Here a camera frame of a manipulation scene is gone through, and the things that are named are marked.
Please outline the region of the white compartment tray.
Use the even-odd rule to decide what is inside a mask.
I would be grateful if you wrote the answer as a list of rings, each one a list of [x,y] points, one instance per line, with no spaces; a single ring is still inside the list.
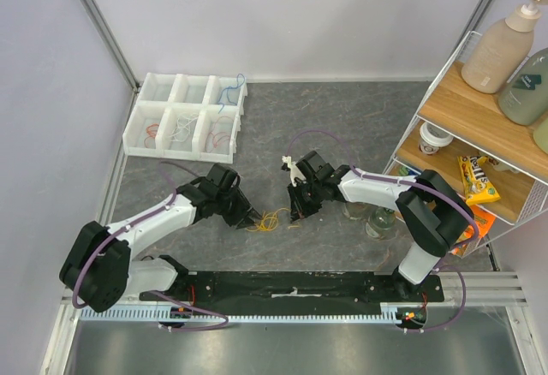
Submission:
[[[130,157],[232,164],[247,79],[149,73],[122,135]]]

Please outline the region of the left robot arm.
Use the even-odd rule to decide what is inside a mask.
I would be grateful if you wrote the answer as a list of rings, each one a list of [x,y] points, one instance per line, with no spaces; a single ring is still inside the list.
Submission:
[[[60,270],[75,308],[102,313],[122,297],[158,291],[178,301],[188,291],[186,269],[169,255],[139,260],[165,236],[220,216],[234,229],[254,226],[260,214],[240,189],[241,178],[224,164],[178,187],[153,207],[117,223],[85,224]]]

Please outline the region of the glass bottle green cap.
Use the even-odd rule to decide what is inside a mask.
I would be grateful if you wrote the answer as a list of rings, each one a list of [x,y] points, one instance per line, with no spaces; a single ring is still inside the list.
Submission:
[[[374,240],[386,239],[395,225],[395,212],[389,208],[377,207],[365,224],[366,234]]]
[[[368,217],[372,205],[365,203],[346,203],[343,207],[343,215],[350,220],[362,220]]]

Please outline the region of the green soap bottle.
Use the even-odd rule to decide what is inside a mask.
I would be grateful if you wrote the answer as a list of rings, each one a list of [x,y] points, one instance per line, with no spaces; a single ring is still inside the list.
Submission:
[[[497,102],[507,118],[522,126],[533,124],[547,111],[547,49],[527,59]]]

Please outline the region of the blue snack box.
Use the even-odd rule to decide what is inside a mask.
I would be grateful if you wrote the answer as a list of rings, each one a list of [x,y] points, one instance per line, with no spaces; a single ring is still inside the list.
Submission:
[[[410,169],[406,166],[401,166],[398,170],[399,176],[418,176],[420,174],[419,171]]]

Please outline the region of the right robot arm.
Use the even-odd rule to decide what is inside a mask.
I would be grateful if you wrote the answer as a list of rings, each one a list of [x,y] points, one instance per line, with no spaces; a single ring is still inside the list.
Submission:
[[[392,279],[394,295],[411,301],[423,282],[469,227],[474,214],[465,201],[434,170],[417,176],[387,176],[341,165],[333,168],[316,151],[295,162],[282,157],[289,172],[290,216],[293,221],[319,212],[325,201],[360,203],[401,214],[414,239]]]

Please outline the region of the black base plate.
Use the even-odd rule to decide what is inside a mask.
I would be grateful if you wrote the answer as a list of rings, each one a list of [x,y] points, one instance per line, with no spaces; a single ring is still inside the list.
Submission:
[[[373,314],[383,302],[444,301],[437,276],[414,286],[372,271],[196,271],[165,294],[226,315]]]

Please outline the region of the white yogurt cup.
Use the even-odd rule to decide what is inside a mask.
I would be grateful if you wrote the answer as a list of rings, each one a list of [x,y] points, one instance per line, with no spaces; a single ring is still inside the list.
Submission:
[[[426,155],[436,154],[441,148],[448,146],[454,137],[440,128],[423,122],[420,126],[419,149]]]

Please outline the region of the beige pump bottle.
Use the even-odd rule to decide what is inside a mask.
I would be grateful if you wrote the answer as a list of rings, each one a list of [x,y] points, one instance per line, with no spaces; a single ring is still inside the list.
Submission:
[[[547,0],[528,0],[492,24],[463,64],[462,79],[479,92],[497,92],[531,50],[539,7],[546,4]]]

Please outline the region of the yellow candy bag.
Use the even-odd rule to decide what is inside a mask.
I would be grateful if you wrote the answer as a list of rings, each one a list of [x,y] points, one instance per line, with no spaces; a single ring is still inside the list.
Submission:
[[[496,202],[501,196],[492,184],[482,165],[487,156],[459,156],[457,162],[461,171],[465,202],[468,206]]]

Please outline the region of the orange snack box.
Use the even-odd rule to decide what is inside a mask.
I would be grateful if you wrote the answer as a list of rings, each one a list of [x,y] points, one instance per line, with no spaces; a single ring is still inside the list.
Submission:
[[[494,224],[497,217],[493,214],[491,214],[488,211],[483,210],[478,205],[473,205],[471,207],[473,214],[474,214],[474,221],[476,222],[479,230],[479,236],[474,239],[473,241],[470,241],[469,243],[454,248],[451,250],[451,253],[459,258],[465,258],[468,255],[470,255],[481,243],[481,240],[487,235]]]

